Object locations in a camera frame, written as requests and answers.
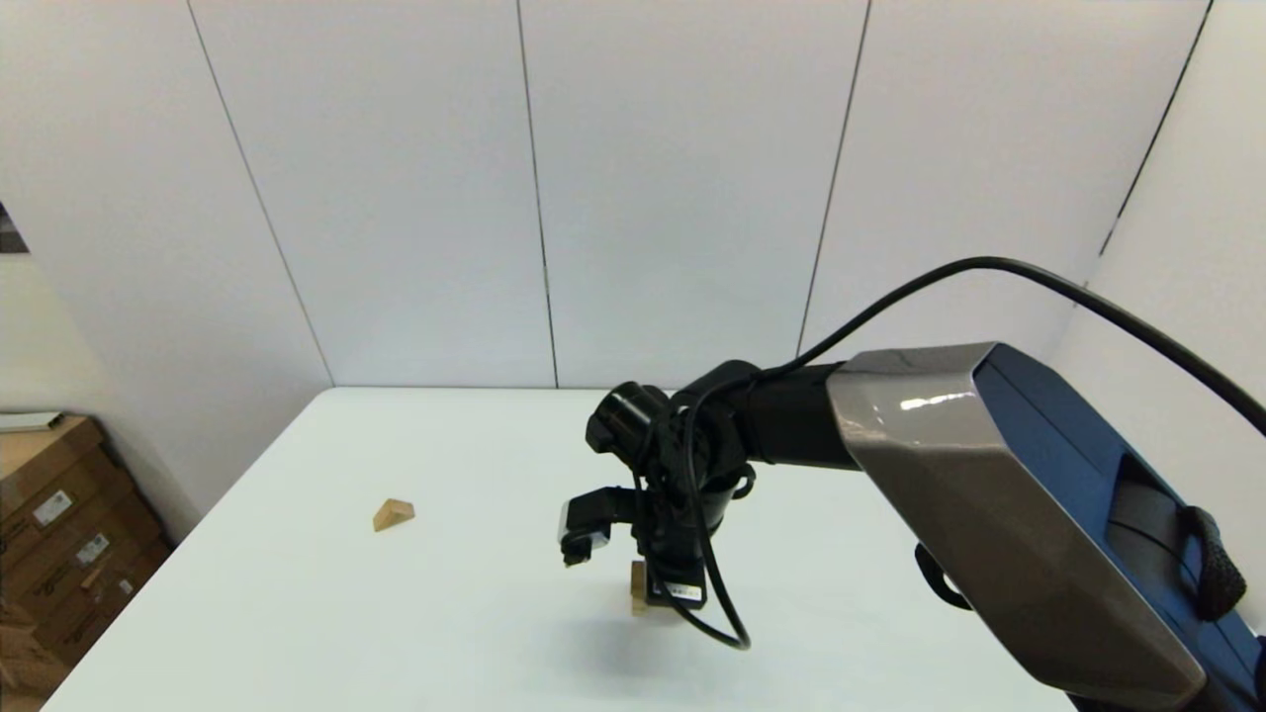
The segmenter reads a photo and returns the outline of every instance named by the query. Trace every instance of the white wall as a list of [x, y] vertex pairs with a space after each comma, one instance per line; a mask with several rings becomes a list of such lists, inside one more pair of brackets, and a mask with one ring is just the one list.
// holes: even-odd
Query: white wall
[[[1266, 400], [1266, 4], [1218, 0], [1090, 286]], [[1077, 310], [1052, 365], [1214, 513], [1266, 628], [1266, 441], [1146, 346]]]
[[192, 10], [334, 383], [556, 385], [514, 0]]
[[[1204, 3], [884, 3], [866, 32], [804, 343], [939, 265], [1090, 276]], [[1001, 340], [1048, 356], [1069, 303], [976, 272], [832, 351]]]
[[[6, 0], [0, 199], [205, 512], [332, 383], [674, 386], [961, 251], [1085, 279], [1204, 6]], [[1070, 314], [980, 284], [846, 348]]]
[[206, 512], [330, 385], [182, 0], [0, 3], [0, 195]]
[[199, 512], [154, 452], [141, 421], [123, 405], [34, 260], [0, 256], [0, 410], [95, 416], [168, 533], [189, 533]]

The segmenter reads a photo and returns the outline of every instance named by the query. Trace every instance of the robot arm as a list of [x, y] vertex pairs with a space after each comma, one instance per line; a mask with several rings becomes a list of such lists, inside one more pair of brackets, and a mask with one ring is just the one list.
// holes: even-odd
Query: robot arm
[[1053, 371], [986, 343], [752, 378], [695, 413], [691, 481], [684, 413], [757, 372], [730, 361], [671, 399], [634, 383], [608, 394], [586, 440], [646, 490], [568, 502], [565, 561], [587, 560], [611, 523], [630, 523], [655, 573], [648, 603], [699, 608], [708, 592], [695, 493], [710, 536], [751, 490], [748, 461], [860, 469], [922, 542], [934, 588], [1079, 708], [1260, 709], [1262, 646], [1233, 611], [1244, 583], [1213, 519]]

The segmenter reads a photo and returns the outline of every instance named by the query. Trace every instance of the triangular wooden block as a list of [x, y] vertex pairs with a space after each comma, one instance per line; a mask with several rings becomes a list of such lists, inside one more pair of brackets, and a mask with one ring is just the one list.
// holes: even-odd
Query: triangular wooden block
[[400, 522], [413, 518], [413, 504], [399, 499], [387, 499], [373, 516], [373, 531], [380, 532], [387, 527], [394, 527]]

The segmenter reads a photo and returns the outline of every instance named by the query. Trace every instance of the black cable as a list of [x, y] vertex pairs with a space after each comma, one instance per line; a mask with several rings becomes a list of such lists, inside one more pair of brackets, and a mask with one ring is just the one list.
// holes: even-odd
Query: black cable
[[1236, 409], [1241, 416], [1244, 417], [1257, 432], [1266, 436], [1266, 409], [1261, 407], [1251, 395], [1248, 395], [1244, 389], [1239, 388], [1234, 381], [1227, 378], [1222, 371], [1213, 367], [1208, 361], [1196, 356], [1191, 350], [1182, 346], [1174, 338], [1166, 336], [1163, 332], [1156, 327], [1148, 324], [1147, 322], [1139, 319], [1138, 317], [1131, 314], [1125, 309], [1113, 304], [1112, 302], [1099, 296], [1098, 294], [1079, 286], [1055, 272], [1050, 272], [1038, 267], [1036, 265], [1029, 265], [1028, 262], [1022, 262], [1019, 260], [1012, 260], [1009, 257], [967, 257], [965, 260], [957, 260], [950, 262], [948, 265], [942, 265], [925, 272], [913, 280], [905, 283], [904, 285], [894, 289], [893, 291], [885, 294], [877, 302], [863, 309], [860, 314], [848, 321], [844, 326], [839, 327], [830, 336], [822, 340], [813, 348], [805, 351], [800, 356], [787, 361], [786, 364], [761, 371], [755, 374], [748, 379], [738, 379], [732, 381], [725, 381], [718, 384], [708, 390], [705, 390], [699, 400], [686, 412], [685, 422], [685, 440], [684, 440], [684, 452], [685, 452], [685, 471], [689, 475], [689, 481], [694, 483], [696, 486], [690, 489], [690, 503], [695, 514], [695, 523], [699, 527], [699, 544], [703, 549], [704, 565], [708, 570], [708, 576], [713, 582], [713, 588], [717, 592], [717, 599], [720, 602], [722, 608], [725, 611], [725, 617], [729, 623], [734, 627], [736, 636], [725, 635], [717, 631], [711, 626], [699, 621], [693, 614], [690, 614], [675, 598], [670, 594], [668, 602], [674, 604], [682, 617], [695, 625], [695, 627], [703, 630], [711, 637], [720, 640], [722, 642], [746, 650], [751, 645], [751, 639], [747, 635], [747, 628], [743, 627], [743, 622], [738, 617], [738, 612], [734, 609], [734, 603], [729, 598], [729, 593], [725, 590], [725, 584], [720, 578], [720, 569], [717, 565], [717, 554], [711, 547], [711, 537], [708, 533], [706, 518], [703, 509], [703, 498], [699, 494], [699, 480], [695, 474], [695, 457], [694, 457], [694, 436], [695, 436], [695, 422], [699, 410], [703, 409], [704, 404], [709, 398], [728, 390], [738, 385], [755, 385], [756, 383], [774, 380], [796, 369], [809, 365], [810, 361], [822, 356], [841, 341], [851, 336], [853, 332], [860, 329], [867, 322], [877, 317], [889, 307], [896, 304], [898, 302], [905, 299], [906, 296], [931, 286], [946, 277], [953, 275], [967, 272], [971, 270], [996, 270], [1003, 272], [1010, 272], [1013, 275], [1022, 276], [1029, 281], [1037, 283], [1062, 296], [1072, 300], [1086, 309], [1090, 309], [1095, 314], [1099, 314], [1108, 322], [1129, 333], [1134, 338], [1142, 341], [1143, 343], [1151, 346], [1155, 351], [1169, 359], [1172, 364], [1190, 374], [1198, 381], [1204, 384], [1206, 388], [1213, 390], [1222, 398], [1228, 405]]
[[1029, 265], [1028, 262], [1020, 262], [1019, 260], [1010, 260], [1008, 257], [967, 257], [966, 260], [950, 262], [948, 265], [943, 265], [931, 272], [918, 276], [884, 295], [884, 298], [879, 302], [867, 307], [862, 313], [853, 317], [847, 324], [836, 329], [834, 333], [822, 340], [822, 342], [809, 351], [805, 351], [798, 359], [793, 359], [777, 369], [766, 371], [767, 375], [758, 376], [758, 379], [763, 381], [779, 378], [809, 364], [809, 361], [813, 361], [818, 356], [829, 351], [846, 337], [861, 328], [866, 322], [874, 319], [881, 312], [896, 304], [901, 299], [905, 299], [915, 291], [919, 291], [925, 286], [931, 286], [946, 277], [971, 270], [996, 270], [1010, 272], [1034, 281], [1071, 299], [1086, 309], [1090, 309], [1095, 314], [1099, 314], [1104, 319], [1123, 329], [1125, 333], [1151, 346], [1155, 351], [1172, 361], [1174, 365], [1194, 376], [1198, 381], [1209, 388], [1209, 390], [1218, 394], [1218, 397], [1222, 398], [1228, 405], [1234, 408], [1241, 416], [1244, 417], [1246, 421], [1252, 423], [1252, 426], [1257, 428], [1257, 432], [1266, 436], [1266, 409], [1263, 409], [1260, 403], [1253, 400], [1253, 397], [1248, 395], [1244, 389], [1236, 385], [1234, 381], [1222, 374], [1218, 369], [1214, 369], [1208, 361], [1196, 356], [1188, 347], [1174, 341], [1162, 331], [1113, 304], [1112, 302], [1108, 302], [1103, 296], [1099, 296], [1085, 288], [1077, 286], [1060, 275], [1048, 272], [1042, 267]]
[[950, 583], [946, 582], [946, 570], [941, 568], [941, 564], [937, 564], [937, 560], [932, 557], [932, 552], [928, 551], [927, 546], [923, 546], [923, 542], [914, 545], [914, 563], [919, 565], [919, 573], [923, 574], [923, 580], [928, 582], [928, 588], [941, 601], [955, 608], [971, 611], [971, 603], [967, 602], [967, 598], [950, 588]]
[[[711, 637], [713, 640], [715, 640], [718, 642], [723, 642], [723, 644], [725, 644], [725, 645], [728, 645], [730, 647], [737, 647], [739, 650], [747, 650], [748, 647], [751, 647], [751, 640], [736, 639], [733, 636], [729, 636], [729, 635], [727, 635], [727, 633], [724, 633], [724, 632], [714, 628], [713, 626], [705, 623], [698, 616], [695, 616], [694, 613], [691, 613], [685, 606], [681, 604], [680, 601], [677, 601], [677, 597], [674, 595], [671, 590], [668, 590], [668, 585], [665, 583], [663, 576], [660, 574], [660, 563], [658, 563], [658, 560], [655, 556], [655, 551], [651, 550], [649, 544], [646, 541], [646, 527], [649, 523], [649, 519], [646, 516], [646, 505], [644, 505], [646, 493], [642, 489], [642, 479], [641, 478], [642, 476], [647, 476], [647, 481], [651, 481], [649, 480], [649, 473], [646, 471], [646, 460], [647, 460], [647, 456], [649, 455], [651, 441], [655, 437], [653, 433], [656, 432], [656, 429], [657, 429], [657, 423], [652, 422], [651, 426], [647, 427], [647, 435], [646, 435], [646, 437], [642, 438], [642, 443], [638, 446], [637, 455], [634, 455], [634, 457], [633, 457], [633, 462], [634, 462], [634, 467], [633, 467], [633, 489], [637, 490], [636, 504], [637, 504], [637, 518], [638, 518], [638, 527], [637, 527], [637, 531], [634, 533], [637, 536], [638, 549], [642, 551], [642, 557], [646, 559], [646, 569], [647, 569], [647, 571], [651, 575], [651, 583], [653, 585], [658, 587], [660, 590], [663, 592], [665, 598], [668, 599], [668, 604], [672, 607], [672, 609], [676, 611], [679, 616], [681, 616], [682, 618], [685, 618], [686, 622], [689, 622], [691, 626], [699, 628], [708, 637]], [[706, 533], [700, 537], [700, 541], [706, 541], [708, 542], [708, 549], [709, 550], [711, 549], [711, 541], [709, 540], [709, 537], [706, 536]], [[715, 554], [713, 555], [713, 565], [715, 566]], [[725, 597], [725, 601], [727, 602], [729, 601], [729, 595], [728, 594]], [[728, 609], [733, 611], [733, 603], [729, 604]], [[734, 620], [733, 618], [730, 620], [730, 625], [734, 625]], [[738, 625], [736, 626], [736, 630], [742, 630], [743, 631], [743, 636], [746, 639], [746, 628], [742, 628], [742, 625], [743, 625], [742, 621], [739, 621]]]
[[743, 486], [734, 490], [734, 494], [729, 495], [733, 499], [742, 499], [748, 494], [752, 494], [752, 488], [756, 486], [756, 470], [751, 470], [743, 478]]

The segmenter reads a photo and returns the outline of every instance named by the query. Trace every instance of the cardboard box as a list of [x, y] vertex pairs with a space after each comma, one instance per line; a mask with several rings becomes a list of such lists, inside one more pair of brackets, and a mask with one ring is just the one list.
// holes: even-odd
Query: cardboard box
[[95, 447], [5, 516], [0, 521], [0, 570], [8, 571], [62, 522], [73, 517], [96, 495], [101, 483], [109, 480], [114, 470], [105, 452]]
[[67, 595], [48, 622], [0, 625], [0, 658], [73, 666], [158, 570], [168, 552], [165, 542], [154, 540], [130, 560], [103, 564], [92, 583], [85, 582], [81, 590]]
[[52, 429], [0, 433], [0, 519], [9, 518], [104, 436], [91, 418], [67, 416]]
[[43, 623], [105, 556], [127, 561], [160, 533], [158, 521], [132, 494], [132, 480], [84, 505], [44, 546], [27, 555], [0, 582], [0, 623]]
[[0, 658], [0, 675], [5, 685], [15, 692], [51, 693], [71, 674], [70, 665], [61, 663], [35, 663], [32, 660], [5, 660]]

